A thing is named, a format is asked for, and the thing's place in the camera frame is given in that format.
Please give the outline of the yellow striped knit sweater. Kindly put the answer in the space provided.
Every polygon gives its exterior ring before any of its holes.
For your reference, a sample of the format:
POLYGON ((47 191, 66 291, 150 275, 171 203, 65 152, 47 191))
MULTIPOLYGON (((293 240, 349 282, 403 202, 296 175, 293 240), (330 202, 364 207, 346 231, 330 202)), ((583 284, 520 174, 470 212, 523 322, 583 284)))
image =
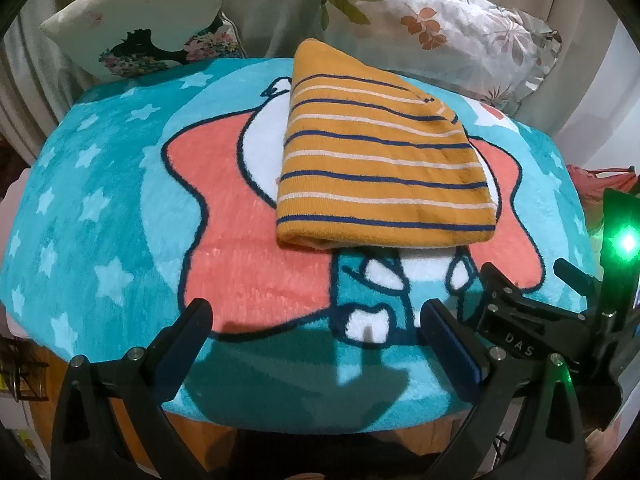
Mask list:
POLYGON ((497 206, 441 99, 319 40, 294 56, 277 236, 314 248, 487 242, 497 206))

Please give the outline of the red cloth at bedside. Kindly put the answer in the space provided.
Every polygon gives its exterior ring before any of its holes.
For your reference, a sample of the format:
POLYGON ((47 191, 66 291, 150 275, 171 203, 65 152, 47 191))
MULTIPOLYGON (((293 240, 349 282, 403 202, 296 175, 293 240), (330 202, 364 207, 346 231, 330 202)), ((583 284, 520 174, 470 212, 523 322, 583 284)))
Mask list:
POLYGON ((580 203, 587 208, 602 205, 604 192, 608 188, 624 193, 630 192, 639 182, 634 166, 627 168, 603 168, 590 170, 575 165, 567 165, 580 203))

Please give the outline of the turquoise cartoon fleece blanket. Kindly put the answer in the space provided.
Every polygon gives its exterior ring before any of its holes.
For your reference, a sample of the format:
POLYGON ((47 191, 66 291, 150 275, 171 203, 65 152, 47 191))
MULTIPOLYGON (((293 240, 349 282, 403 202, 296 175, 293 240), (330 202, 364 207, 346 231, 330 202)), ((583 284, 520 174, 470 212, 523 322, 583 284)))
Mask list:
POLYGON ((470 318, 480 267, 579 312, 554 275, 597 270, 563 159, 544 133, 438 87, 499 204, 476 249, 316 252, 277 244, 276 182, 293 64, 221 58, 88 90, 32 167, 1 299, 61 359, 143 347, 192 298, 213 328, 168 408, 284 432, 392 430, 460 410, 419 334, 431 298, 470 318))

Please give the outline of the white leaf print pillow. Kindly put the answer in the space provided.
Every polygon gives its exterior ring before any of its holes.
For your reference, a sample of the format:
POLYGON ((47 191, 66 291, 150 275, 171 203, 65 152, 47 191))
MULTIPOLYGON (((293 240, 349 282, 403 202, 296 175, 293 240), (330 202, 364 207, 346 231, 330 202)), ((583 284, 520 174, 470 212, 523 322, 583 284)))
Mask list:
POLYGON ((544 21, 488 0, 320 0, 321 38, 368 65, 515 113, 558 60, 544 21))

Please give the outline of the white pillow with black bird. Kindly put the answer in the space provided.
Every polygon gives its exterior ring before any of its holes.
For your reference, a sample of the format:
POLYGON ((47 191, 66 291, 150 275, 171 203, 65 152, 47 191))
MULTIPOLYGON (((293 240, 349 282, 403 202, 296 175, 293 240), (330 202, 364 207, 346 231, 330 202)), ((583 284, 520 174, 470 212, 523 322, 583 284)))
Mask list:
POLYGON ((74 0, 41 29, 103 81, 245 55, 222 0, 74 0))

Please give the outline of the wooden bed frame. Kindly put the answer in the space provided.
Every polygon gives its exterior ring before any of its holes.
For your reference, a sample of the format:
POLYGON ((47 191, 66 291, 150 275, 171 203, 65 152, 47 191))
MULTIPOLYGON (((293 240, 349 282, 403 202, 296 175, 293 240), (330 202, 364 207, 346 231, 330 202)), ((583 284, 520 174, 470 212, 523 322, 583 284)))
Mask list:
MULTIPOLYGON (((32 402, 29 404, 29 408, 32 412, 35 430, 43 447, 46 451, 50 451, 54 415, 67 370, 67 362, 39 344, 35 344, 32 350, 34 350, 37 360, 48 364, 46 368, 48 400, 32 402)), ((121 400, 113 400, 111 406, 132 456, 139 465, 150 469, 152 463, 138 436, 134 433, 134 426, 126 413, 125 405, 121 400)), ((462 424, 463 416, 463 413, 448 415, 419 426, 393 431, 378 431, 374 436, 382 441, 397 442, 418 455, 440 452, 446 448, 454 432, 462 424)), ((210 422, 196 422, 174 413, 170 413, 168 418, 205 469, 213 470, 228 462, 236 436, 235 429, 217 426, 210 422)))

